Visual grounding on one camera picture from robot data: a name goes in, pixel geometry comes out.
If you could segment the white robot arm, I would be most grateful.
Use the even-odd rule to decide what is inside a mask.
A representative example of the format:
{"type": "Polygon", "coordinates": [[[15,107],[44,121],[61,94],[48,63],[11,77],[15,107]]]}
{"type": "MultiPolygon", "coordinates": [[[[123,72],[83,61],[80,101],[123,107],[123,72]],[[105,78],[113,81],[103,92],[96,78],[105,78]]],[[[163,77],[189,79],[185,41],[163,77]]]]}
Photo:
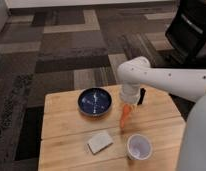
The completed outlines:
{"type": "Polygon", "coordinates": [[[135,104],[140,99],[140,85],[148,85],[195,103],[180,146],[176,171],[206,171],[206,69],[152,67],[139,56],[118,66],[122,84],[120,97],[135,104]]]}

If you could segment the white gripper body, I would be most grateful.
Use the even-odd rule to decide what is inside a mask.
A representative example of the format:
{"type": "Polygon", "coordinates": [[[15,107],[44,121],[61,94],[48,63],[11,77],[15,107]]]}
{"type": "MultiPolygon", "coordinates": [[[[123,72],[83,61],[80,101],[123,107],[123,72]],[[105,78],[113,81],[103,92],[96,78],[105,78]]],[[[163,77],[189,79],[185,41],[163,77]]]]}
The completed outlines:
{"type": "Polygon", "coordinates": [[[120,97],[125,103],[136,104],[140,100],[140,87],[137,85],[123,84],[120,97]]]}

